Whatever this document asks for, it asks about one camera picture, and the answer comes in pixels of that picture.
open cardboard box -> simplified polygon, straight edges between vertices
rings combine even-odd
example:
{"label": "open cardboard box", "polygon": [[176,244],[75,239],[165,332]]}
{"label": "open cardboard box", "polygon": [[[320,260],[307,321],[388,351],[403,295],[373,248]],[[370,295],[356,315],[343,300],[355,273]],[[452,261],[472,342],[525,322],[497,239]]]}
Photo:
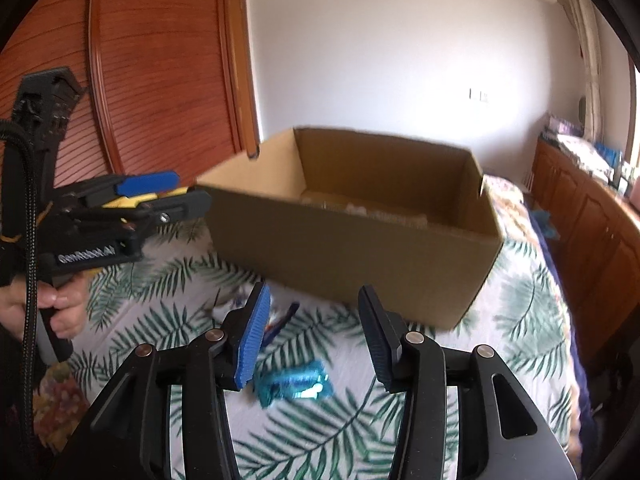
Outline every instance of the open cardboard box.
{"label": "open cardboard box", "polygon": [[502,246],[471,152],[401,137],[296,128],[198,179],[220,257],[356,305],[370,283],[405,319],[453,328]]}

black braided cable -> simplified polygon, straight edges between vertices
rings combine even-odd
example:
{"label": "black braided cable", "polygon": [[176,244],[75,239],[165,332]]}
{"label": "black braided cable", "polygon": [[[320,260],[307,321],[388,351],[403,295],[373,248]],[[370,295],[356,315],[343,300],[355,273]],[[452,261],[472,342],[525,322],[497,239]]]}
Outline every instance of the black braided cable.
{"label": "black braided cable", "polygon": [[37,478],[37,465],[33,449],[33,370],[36,351],[36,314],[38,290],[36,281],[36,182],[33,168],[33,146],[29,143],[25,131],[16,123],[0,120],[0,140],[15,146],[22,159],[25,181],[25,280],[26,305],[24,313],[24,334],[22,336],[22,359],[20,361],[20,444],[28,460],[34,477]]}

box flap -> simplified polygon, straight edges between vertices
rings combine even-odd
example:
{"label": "box flap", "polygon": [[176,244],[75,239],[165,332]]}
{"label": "box flap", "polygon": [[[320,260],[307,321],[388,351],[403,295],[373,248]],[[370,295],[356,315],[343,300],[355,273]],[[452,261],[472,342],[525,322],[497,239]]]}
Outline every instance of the box flap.
{"label": "box flap", "polygon": [[201,186],[297,200],[306,189],[293,130],[287,130],[260,145],[260,156],[249,159],[245,152],[222,162],[197,179]]}
{"label": "box flap", "polygon": [[482,191],[483,183],[478,163],[469,156],[458,191],[458,226],[474,233],[501,237],[491,199]]}
{"label": "box flap", "polygon": [[469,152],[327,128],[296,128],[296,140],[308,190],[385,203],[455,224],[455,197]]}

cabinet door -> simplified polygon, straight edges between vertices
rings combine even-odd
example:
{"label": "cabinet door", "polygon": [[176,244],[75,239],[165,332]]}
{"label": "cabinet door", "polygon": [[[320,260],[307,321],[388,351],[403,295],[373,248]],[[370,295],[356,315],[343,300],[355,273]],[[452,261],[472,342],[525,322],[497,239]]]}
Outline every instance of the cabinet door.
{"label": "cabinet door", "polygon": [[575,319],[585,362],[616,333],[640,300],[640,236],[616,233],[612,244],[609,261]]}
{"label": "cabinet door", "polygon": [[236,91],[236,121],[242,147],[248,155],[258,153],[260,137],[255,110],[254,76],[251,72],[246,0],[226,0],[231,79]]}
{"label": "cabinet door", "polygon": [[183,185],[239,151],[224,0],[90,0],[97,115],[125,173]]}
{"label": "cabinet door", "polygon": [[582,196],[572,234],[558,262],[569,307],[577,310],[606,264],[616,211],[600,197],[594,183]]}
{"label": "cabinet door", "polygon": [[531,187],[531,192],[536,202],[540,204],[542,209],[547,210],[556,184],[554,160],[548,151],[550,149],[550,147],[542,145],[541,141],[538,142],[536,160],[533,165],[533,185]]}
{"label": "cabinet door", "polygon": [[575,218],[572,218],[574,216],[572,205],[579,189],[580,181],[575,171],[567,168],[556,170],[556,185],[548,211],[551,213],[551,221],[558,230],[561,240],[567,240],[573,231]]}

human hand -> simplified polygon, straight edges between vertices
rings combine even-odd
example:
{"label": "human hand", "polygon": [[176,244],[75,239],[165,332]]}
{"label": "human hand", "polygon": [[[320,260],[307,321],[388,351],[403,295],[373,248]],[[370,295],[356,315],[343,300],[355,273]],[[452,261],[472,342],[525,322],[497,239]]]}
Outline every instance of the human hand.
{"label": "human hand", "polygon": [[[51,318],[51,329],[60,339],[72,339],[82,332],[88,300],[89,279],[83,273],[76,274],[58,290],[38,282],[38,308],[58,310]],[[24,276],[16,276],[11,285],[0,287],[0,324],[19,341],[24,333],[25,302]]]}

